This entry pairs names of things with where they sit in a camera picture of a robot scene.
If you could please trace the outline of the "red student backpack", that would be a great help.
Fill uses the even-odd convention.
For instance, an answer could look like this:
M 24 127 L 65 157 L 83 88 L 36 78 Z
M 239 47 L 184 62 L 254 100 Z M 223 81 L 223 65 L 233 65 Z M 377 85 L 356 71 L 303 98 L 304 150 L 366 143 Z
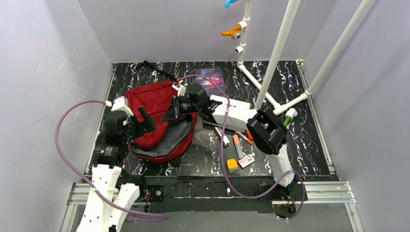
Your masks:
M 128 105 L 138 120 L 142 120 L 138 112 L 141 106 L 155 120 L 153 132 L 133 139 L 130 144 L 134 155 L 152 163 L 168 162 L 182 156 L 193 140 L 196 113 L 190 113 L 184 119 L 161 120 L 172 97 L 177 94 L 172 85 L 172 81 L 156 82 L 135 87 L 125 94 Z

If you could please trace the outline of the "purple galaxy cover book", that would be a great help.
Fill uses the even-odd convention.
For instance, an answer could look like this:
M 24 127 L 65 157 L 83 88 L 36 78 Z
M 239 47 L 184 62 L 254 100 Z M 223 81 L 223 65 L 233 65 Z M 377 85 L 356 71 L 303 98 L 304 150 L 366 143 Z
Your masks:
M 204 88 L 208 96 L 216 95 L 224 97 L 224 95 L 227 94 L 220 67 L 195 69 L 195 74 L 207 78 L 207 80 L 204 80 L 200 77 L 196 77 L 195 81 Z

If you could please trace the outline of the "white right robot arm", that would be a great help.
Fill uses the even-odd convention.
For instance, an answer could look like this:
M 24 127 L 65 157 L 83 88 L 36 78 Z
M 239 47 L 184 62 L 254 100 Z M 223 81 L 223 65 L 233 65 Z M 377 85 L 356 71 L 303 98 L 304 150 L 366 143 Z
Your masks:
M 203 121 L 217 126 L 227 126 L 233 131 L 248 131 L 253 143 L 269 159 L 274 180 L 283 187 L 295 181 L 295 174 L 287 154 L 287 134 L 290 121 L 297 116 L 295 109 L 289 109 L 285 119 L 281 120 L 268 108 L 250 109 L 236 105 L 236 100 L 220 96 L 208 96 L 200 84 L 194 84 L 186 90 L 185 96 L 176 94 L 171 97 L 162 121 L 180 119 L 189 113 L 198 113 Z

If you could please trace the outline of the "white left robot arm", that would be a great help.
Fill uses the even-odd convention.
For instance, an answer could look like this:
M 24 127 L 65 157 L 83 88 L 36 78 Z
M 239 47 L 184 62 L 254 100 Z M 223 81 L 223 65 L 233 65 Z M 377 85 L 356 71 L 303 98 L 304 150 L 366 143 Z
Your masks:
M 120 231 L 132 203 L 141 195 L 139 177 L 118 178 L 130 141 L 155 130 L 155 120 L 144 107 L 138 108 L 142 120 L 133 113 L 112 110 L 94 148 L 91 187 L 78 232 Z

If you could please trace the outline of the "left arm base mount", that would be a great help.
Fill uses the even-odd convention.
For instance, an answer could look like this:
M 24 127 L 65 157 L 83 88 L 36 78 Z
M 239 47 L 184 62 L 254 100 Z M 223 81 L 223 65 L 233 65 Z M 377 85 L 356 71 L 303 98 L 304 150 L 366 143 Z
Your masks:
M 154 204 L 162 203 L 164 199 L 164 187 L 162 185 L 149 184 L 144 176 L 139 176 L 140 196 L 133 204 L 133 209 L 144 213 L 154 213 Z

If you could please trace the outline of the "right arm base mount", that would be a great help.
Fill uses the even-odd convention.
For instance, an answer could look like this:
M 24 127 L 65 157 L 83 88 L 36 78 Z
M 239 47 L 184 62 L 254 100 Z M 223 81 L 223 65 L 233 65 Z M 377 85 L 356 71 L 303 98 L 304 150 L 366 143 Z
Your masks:
M 303 184 L 291 183 L 287 187 L 278 185 L 268 194 L 259 198 L 261 202 L 272 203 L 273 212 L 280 219 L 292 219 L 300 212 L 302 202 L 308 199 Z

